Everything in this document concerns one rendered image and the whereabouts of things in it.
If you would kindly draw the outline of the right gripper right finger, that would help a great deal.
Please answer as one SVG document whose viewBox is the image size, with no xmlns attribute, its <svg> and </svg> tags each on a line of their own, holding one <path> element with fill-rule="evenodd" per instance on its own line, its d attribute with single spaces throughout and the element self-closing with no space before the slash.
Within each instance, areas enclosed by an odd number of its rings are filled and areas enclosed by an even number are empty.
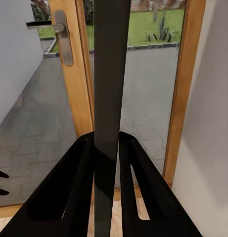
<svg viewBox="0 0 228 237">
<path fill-rule="evenodd" d="M 138 140 L 119 134 L 123 237 L 203 237 Z M 138 217 L 131 164 L 150 220 Z"/>
</svg>

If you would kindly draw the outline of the poster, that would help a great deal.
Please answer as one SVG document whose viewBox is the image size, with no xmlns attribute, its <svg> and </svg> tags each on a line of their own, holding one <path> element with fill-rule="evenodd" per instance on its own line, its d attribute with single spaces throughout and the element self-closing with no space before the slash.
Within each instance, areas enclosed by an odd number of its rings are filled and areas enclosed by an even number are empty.
<svg viewBox="0 0 228 237">
<path fill-rule="evenodd" d="M 94 0 L 94 237 L 110 237 L 131 0 Z"/>
</svg>

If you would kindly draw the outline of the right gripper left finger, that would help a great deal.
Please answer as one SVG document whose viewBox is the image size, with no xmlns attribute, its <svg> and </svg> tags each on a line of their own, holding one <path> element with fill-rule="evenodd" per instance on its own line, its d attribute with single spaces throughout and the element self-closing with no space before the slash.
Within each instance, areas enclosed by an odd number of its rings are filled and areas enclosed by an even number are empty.
<svg viewBox="0 0 228 237">
<path fill-rule="evenodd" d="M 0 237 L 87 237 L 94 131 L 80 136 L 0 232 Z"/>
</svg>

